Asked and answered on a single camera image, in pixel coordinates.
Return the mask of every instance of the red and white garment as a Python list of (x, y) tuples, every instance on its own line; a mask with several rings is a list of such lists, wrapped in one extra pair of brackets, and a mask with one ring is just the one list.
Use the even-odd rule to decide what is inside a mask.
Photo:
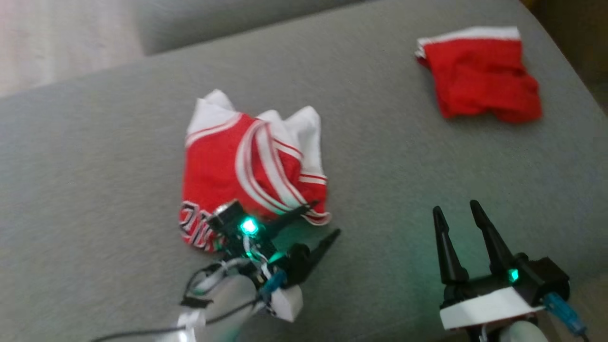
[(541, 117), (538, 82), (522, 63), (516, 27), (471, 27), (418, 39), (418, 60), (433, 73), (446, 118), (492, 111), (521, 123)]
[(185, 141), (179, 215), (184, 241), (206, 251), (220, 248), (223, 240), (206, 218), (235, 198), (263, 220), (318, 201), (304, 217), (327, 224), (320, 129), (310, 106), (282, 120), (274, 110), (256, 118), (235, 111), (219, 90), (198, 99)]

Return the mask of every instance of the white trim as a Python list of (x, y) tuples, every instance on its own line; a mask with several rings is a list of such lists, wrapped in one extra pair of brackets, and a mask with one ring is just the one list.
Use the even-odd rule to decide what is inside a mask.
[(205, 234), (203, 234), (202, 236), (202, 240), (203, 240), (203, 244), (209, 242), (209, 238), (211, 237), (211, 234), (213, 234), (213, 230), (211, 229), (211, 227), (209, 226), (209, 224), (207, 224), (207, 221), (205, 221), (203, 223), (203, 225), (207, 226), (207, 229), (205, 229)]
[(271, 137), (268, 134), (268, 127), (263, 127), (258, 130), (255, 138), (258, 144), (258, 153), (260, 154), (262, 167), (281, 201), (292, 209), (306, 203), (297, 189), (293, 188), (293, 186), (291, 186), (292, 189), (290, 189), (291, 184), (286, 179), (283, 165), (281, 164), (280, 159), (277, 160), (277, 151), (269, 144)]
[(306, 177), (306, 176), (300, 176), (299, 181), (301, 181), (303, 183), (313, 183), (313, 184), (321, 184), (321, 185), (327, 184), (327, 180), (320, 180), (318, 178)]
[(196, 229), (194, 230), (194, 232), (192, 232), (192, 235), (190, 236), (191, 245), (196, 246), (196, 241), (201, 238), (201, 235), (203, 235), (201, 229), (201, 225), (196, 225)]
[(186, 147), (190, 147), (198, 139), (201, 139), (204, 136), (219, 133), (221, 131), (225, 131), (225, 130), (228, 130), (228, 129), (234, 127), (234, 125), (236, 125), (240, 121), (241, 115), (242, 115), (241, 113), (238, 113), (238, 115), (231, 117), (228, 121), (226, 121), (225, 123), (223, 123), (219, 126), (211, 127), (208, 129), (203, 129), (199, 132), (195, 132), (195, 133), (187, 136), (186, 137)]
[(323, 220), (321, 221), (317, 221), (316, 218), (312, 218), (305, 215), (303, 215), (303, 217), (306, 219), (306, 221), (308, 221), (308, 223), (313, 226), (324, 226), (329, 223), (329, 221), (331, 221), (331, 214), (329, 212), (326, 212), (325, 215), (322, 216)]
[[(192, 210), (187, 211), (188, 216), (186, 217), (186, 219), (184, 221), (179, 222), (180, 230), (185, 232), (186, 236), (191, 237), (192, 234), (190, 234), (190, 230), (192, 229), (192, 224), (194, 224), (194, 222), (196, 221), (195, 215), (198, 215), (200, 207), (198, 206), (198, 204), (191, 202), (191, 201), (183, 201), (182, 206), (184, 204), (188, 204), (189, 206), (191, 206)], [(182, 211), (184, 211), (184, 208), (180, 209), (180, 211), (179, 211), (180, 215), (181, 215)]]
[(198, 248), (203, 248), (205, 247), (205, 241), (207, 241), (205, 239), (205, 232), (203, 231), (197, 238), (196, 240), (192, 243), (192, 245), (194, 247), (198, 247)]
[(494, 40), (521, 40), (519, 30), (516, 26), (491, 27), (474, 26), (468, 29), (445, 33), (430, 38), (418, 39), (418, 50), (414, 52), (417, 57), (426, 58), (424, 46), (427, 44), (440, 43), (459, 39), (494, 39)]
[(300, 176), (302, 176), (302, 177), (319, 177), (319, 178), (322, 178), (324, 180), (327, 180), (327, 176), (325, 176), (322, 173), (317, 173), (317, 172), (304, 172), (304, 171), (302, 171), (302, 172), (300, 172)]
[(264, 124), (267, 123), (256, 120), (245, 132), (237, 148), (235, 173), (237, 174), (239, 184), (251, 199), (275, 214), (284, 214), (286, 211), (289, 211), (290, 208), (277, 202), (262, 190), (260, 185), (255, 181), (253, 171), (251, 170), (251, 141), (255, 132)]
[(302, 153), (301, 173), (320, 173), (321, 168), (321, 119), (317, 111), (306, 106), (285, 120), (285, 127), (294, 137)]
[(186, 135), (222, 125), (238, 114), (239, 112), (209, 102), (206, 98), (198, 99)]
[(318, 213), (314, 209), (310, 209), (305, 215), (310, 216), (311, 218), (321, 218), (329, 215), (329, 212)]
[(302, 160), (302, 153), (301, 152), (299, 152), (295, 147), (290, 148), (290, 147), (287, 147), (285, 145), (283, 145), (283, 144), (281, 144), (280, 142), (277, 142), (277, 141), (273, 141), (272, 142), (272, 146), (274, 148), (276, 148), (277, 150), (279, 150), (279, 151), (281, 151), (283, 153), (286, 153), (286, 154), (294, 157), (295, 159), (298, 159), (299, 161)]

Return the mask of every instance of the basketball jersey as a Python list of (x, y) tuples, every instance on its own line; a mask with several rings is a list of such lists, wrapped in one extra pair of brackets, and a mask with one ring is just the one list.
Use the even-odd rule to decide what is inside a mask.
[(215, 90), (198, 99), (185, 147), (179, 221), (190, 245), (221, 248), (223, 239), (210, 229), (207, 217), (233, 199), (262, 220), (313, 201), (317, 204), (303, 217), (313, 225), (331, 219), (325, 211), (320, 118), (310, 106), (286, 120), (276, 111), (250, 117)]

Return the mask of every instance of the wire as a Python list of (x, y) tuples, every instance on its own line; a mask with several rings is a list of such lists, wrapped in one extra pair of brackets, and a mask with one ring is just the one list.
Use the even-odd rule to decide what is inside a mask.
[(102, 342), (115, 340), (116, 338), (123, 337), (138, 337), (138, 336), (146, 336), (146, 335), (161, 335), (164, 333), (177, 332), (181, 330), (185, 330), (186, 326), (165, 328), (165, 329), (150, 329), (150, 330), (133, 330), (133, 331), (125, 331), (125, 332), (117, 332), (112, 333), (110, 335), (105, 335), (102, 337), (94, 338), (91, 342)]
[(482, 339), (483, 342), (488, 342), (488, 323), (484, 324), (482, 327)]
[(251, 239), (247, 235), (243, 237), (243, 249), (250, 259), (254, 261), (268, 262), (268, 258), (258, 250), (255, 243), (252, 243)]
[(192, 286), (192, 283), (194, 282), (194, 279), (196, 279), (196, 277), (201, 274), (202, 272), (205, 272), (205, 270), (207, 269), (207, 267), (201, 268), (200, 270), (194, 272), (192, 274), (192, 276), (190, 277), (190, 279), (188, 280), (188, 282), (186, 283), (186, 288), (184, 289), (184, 294), (182, 295), (183, 298), (186, 298), (188, 296), (188, 291), (190, 291), (190, 287)]
[[(239, 312), (242, 309), (245, 309), (246, 307), (250, 306), (250, 305), (255, 305), (257, 302), (260, 301), (260, 297), (256, 297), (254, 300), (249, 301), (235, 309), (232, 309), (226, 313), (223, 313), (220, 316), (217, 316), (215, 318), (212, 318), (210, 320), (208, 320), (206, 322), (206, 325), (211, 325), (217, 322), (220, 322), (232, 315), (234, 315), (235, 313)], [(123, 337), (138, 337), (138, 336), (145, 336), (145, 335), (160, 335), (163, 333), (170, 333), (170, 332), (177, 332), (177, 331), (181, 331), (181, 330), (185, 330), (187, 329), (186, 326), (179, 326), (179, 327), (173, 327), (173, 328), (166, 328), (166, 329), (150, 329), (150, 330), (134, 330), (134, 331), (126, 331), (126, 332), (118, 332), (118, 333), (113, 333), (110, 335), (105, 335), (102, 337), (98, 337), (95, 338), (93, 340), (91, 340), (91, 342), (103, 342), (103, 341), (109, 341), (109, 340), (114, 340), (116, 338), (123, 338)]]
[(247, 302), (247, 303), (245, 303), (245, 304), (243, 304), (243, 305), (241, 305), (241, 306), (239, 306), (239, 307), (237, 307), (235, 309), (232, 309), (232, 310), (228, 311), (227, 313), (224, 313), (224, 314), (222, 314), (220, 316), (217, 316), (217, 317), (214, 317), (212, 319), (208, 319), (207, 322), (206, 322), (206, 325), (211, 325), (213, 323), (217, 323), (219, 321), (222, 321), (223, 319), (226, 319), (226, 318), (234, 315), (235, 313), (239, 312), (242, 309), (245, 309), (246, 307), (248, 307), (250, 305), (255, 305), (259, 301), (260, 301), (260, 297), (258, 296), (254, 300), (249, 301), (249, 302)]
[(589, 338), (585, 335), (587, 327), (559, 294), (556, 292), (547, 293), (543, 297), (542, 303), (547, 311), (554, 314), (566, 325), (572, 335), (582, 337), (583, 341), (589, 341)]

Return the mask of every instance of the couch cushion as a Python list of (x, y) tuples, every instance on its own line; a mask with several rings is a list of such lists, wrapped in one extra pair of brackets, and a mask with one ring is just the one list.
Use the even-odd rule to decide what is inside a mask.
[(146, 54), (231, 35), (361, 0), (136, 0)]
[[(516, 25), (544, 117), (447, 121), (418, 37)], [(243, 341), (428, 341), (445, 334), (432, 208), (472, 276), (488, 257), (475, 198), (513, 252), (579, 286), (608, 269), (608, 118), (515, 0), (385, 0), (326, 12), (0, 102), (0, 340), (84, 341), (175, 318), (211, 260), (177, 225), (195, 99), (322, 120), (328, 210), (343, 234), (303, 285), (295, 323), (259, 315)], [(293, 227), (280, 247), (328, 228)]]

